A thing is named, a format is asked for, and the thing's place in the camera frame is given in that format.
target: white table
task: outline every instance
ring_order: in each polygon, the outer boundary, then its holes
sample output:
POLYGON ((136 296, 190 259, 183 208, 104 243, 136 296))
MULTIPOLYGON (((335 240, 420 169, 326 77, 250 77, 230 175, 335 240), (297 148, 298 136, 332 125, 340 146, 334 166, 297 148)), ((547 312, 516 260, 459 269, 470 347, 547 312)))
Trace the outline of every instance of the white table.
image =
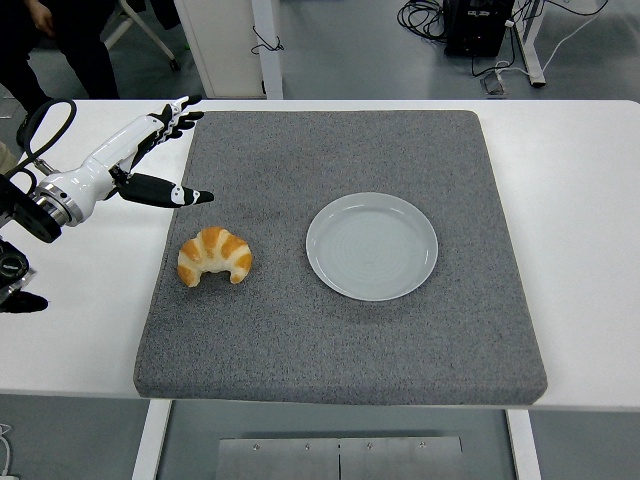
MULTIPOLYGON (((164 103, 79 101, 70 131, 43 158, 76 168, 164 103)), ((50 112, 36 140, 57 129, 66 108, 50 112)), ((638 104, 225 100, 199 108, 476 112, 548 375, 531 408, 640 411, 638 104)), ((190 139, 159 146, 137 171, 179 182, 190 139)), ((39 271, 28 290, 50 306, 0 315, 0 393, 137 397, 134 361, 171 213, 113 198, 51 245, 15 223, 2 229, 39 271)))

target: white plate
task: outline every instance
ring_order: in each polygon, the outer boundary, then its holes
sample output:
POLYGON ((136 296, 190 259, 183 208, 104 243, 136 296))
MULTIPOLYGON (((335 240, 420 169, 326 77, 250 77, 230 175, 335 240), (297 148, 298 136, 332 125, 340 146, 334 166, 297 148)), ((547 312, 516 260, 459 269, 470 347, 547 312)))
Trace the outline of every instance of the white plate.
POLYGON ((307 232, 311 266, 329 287, 358 300, 391 300, 418 288, 438 257, 431 222, 410 203, 363 192, 324 207, 307 232))

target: gray carpet mat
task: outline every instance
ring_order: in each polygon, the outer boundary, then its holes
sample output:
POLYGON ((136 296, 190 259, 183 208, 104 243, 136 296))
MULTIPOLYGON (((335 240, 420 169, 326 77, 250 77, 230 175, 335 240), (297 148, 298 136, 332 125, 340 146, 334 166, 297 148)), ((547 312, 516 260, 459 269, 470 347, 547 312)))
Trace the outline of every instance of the gray carpet mat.
POLYGON ((210 112, 138 351, 141 396, 327 404, 518 405, 546 389, 480 123, 466 111, 210 112), (431 221, 435 269, 385 302, 342 296, 305 238, 333 200, 374 191, 431 221), (176 274, 184 241, 221 225, 254 255, 247 278, 176 274))

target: black pants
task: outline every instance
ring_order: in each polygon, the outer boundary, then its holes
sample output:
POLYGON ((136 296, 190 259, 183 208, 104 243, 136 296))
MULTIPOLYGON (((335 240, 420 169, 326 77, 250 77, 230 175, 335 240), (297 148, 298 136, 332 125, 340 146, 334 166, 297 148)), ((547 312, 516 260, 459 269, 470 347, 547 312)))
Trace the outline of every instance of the black pants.
MULTIPOLYGON (((115 0, 41 2, 51 10, 58 47, 89 98, 119 98, 109 52, 100 41, 115 0)), ((29 114, 49 99, 27 62, 42 35, 22 0, 0 0, 0 83, 29 114)))

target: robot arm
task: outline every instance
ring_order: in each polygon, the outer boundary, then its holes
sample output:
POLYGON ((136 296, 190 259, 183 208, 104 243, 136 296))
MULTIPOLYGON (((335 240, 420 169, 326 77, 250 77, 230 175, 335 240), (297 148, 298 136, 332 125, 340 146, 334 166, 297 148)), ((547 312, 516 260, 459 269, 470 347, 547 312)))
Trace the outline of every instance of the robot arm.
MULTIPOLYGON (((199 96, 183 97, 167 104, 160 114, 135 119, 94 150, 75 170, 59 172, 33 158, 35 166, 47 176, 28 193, 10 180, 17 169, 7 177, 0 175, 0 228, 15 220, 38 239, 51 243, 60 236, 63 226, 84 222, 98 201, 108 200, 116 193, 125 200, 165 208, 211 202, 214 197, 210 192, 131 173, 155 146, 179 138, 183 130, 195 126, 203 113, 183 113, 200 99, 199 96)), ((46 300, 22 292, 34 275, 26 256, 0 237, 0 312, 46 308, 46 300)))

